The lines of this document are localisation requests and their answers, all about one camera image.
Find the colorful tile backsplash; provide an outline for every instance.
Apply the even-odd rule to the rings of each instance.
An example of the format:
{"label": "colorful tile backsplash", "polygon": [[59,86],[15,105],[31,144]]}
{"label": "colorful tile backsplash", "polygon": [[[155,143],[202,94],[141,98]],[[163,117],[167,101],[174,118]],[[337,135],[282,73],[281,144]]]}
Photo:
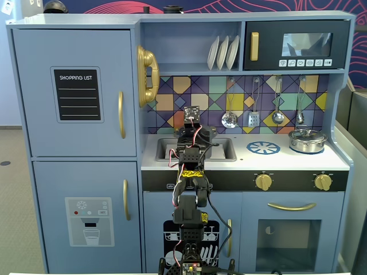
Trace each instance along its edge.
{"label": "colorful tile backsplash", "polygon": [[[200,119],[204,125],[215,126],[218,133],[289,133],[295,128],[298,105],[299,76],[283,76],[279,110],[284,114],[280,125],[272,121],[275,110],[275,76],[260,76],[259,98],[256,109],[260,113],[260,126],[248,127],[248,114],[257,98],[255,84],[252,98],[253,76],[173,76],[161,77],[156,100],[150,102],[147,113],[149,133],[173,133],[184,124],[184,107],[200,106]],[[322,128],[326,105],[328,75],[306,76],[301,83],[304,125]],[[221,118],[229,110],[238,116],[238,125],[226,129]]]}

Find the play kitchen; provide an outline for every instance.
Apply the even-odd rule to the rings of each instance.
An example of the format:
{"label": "play kitchen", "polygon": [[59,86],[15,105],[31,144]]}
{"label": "play kitchen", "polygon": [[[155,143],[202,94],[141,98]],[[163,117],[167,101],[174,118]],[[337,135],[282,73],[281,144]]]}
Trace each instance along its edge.
{"label": "play kitchen", "polygon": [[334,123],[354,21],[298,11],[8,25],[45,270],[176,265],[175,192],[197,191],[177,183],[200,178],[176,154],[199,150],[192,167],[222,217],[199,208],[201,259],[224,269],[234,259],[242,273],[335,272],[353,162]]}

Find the gold telephone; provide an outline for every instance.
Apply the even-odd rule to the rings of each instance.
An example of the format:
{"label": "gold telephone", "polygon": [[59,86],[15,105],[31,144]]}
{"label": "gold telephone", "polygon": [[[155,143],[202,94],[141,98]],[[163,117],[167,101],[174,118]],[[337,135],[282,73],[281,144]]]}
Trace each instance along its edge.
{"label": "gold telephone", "polygon": [[[147,67],[151,67],[152,87],[147,87]],[[159,68],[157,59],[152,52],[138,46],[138,81],[139,81],[139,105],[152,102],[159,88]]]}

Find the silver pot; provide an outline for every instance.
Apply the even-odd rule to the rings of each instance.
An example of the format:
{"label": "silver pot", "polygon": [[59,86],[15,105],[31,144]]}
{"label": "silver pot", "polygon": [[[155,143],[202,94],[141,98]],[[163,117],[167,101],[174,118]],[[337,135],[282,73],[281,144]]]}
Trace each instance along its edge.
{"label": "silver pot", "polygon": [[306,154],[321,152],[327,140],[324,133],[311,129],[296,129],[291,131],[288,136],[290,137],[291,149]]}

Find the stove knob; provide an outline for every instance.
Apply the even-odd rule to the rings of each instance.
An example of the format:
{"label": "stove knob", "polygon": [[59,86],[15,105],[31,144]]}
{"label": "stove knob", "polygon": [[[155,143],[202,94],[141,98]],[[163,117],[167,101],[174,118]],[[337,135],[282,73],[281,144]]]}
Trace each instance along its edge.
{"label": "stove knob", "polygon": [[264,191],[267,191],[272,183],[272,179],[267,174],[258,175],[255,181],[258,188]]}
{"label": "stove knob", "polygon": [[331,185],[331,177],[329,175],[321,174],[315,178],[315,185],[320,190],[329,190]]}

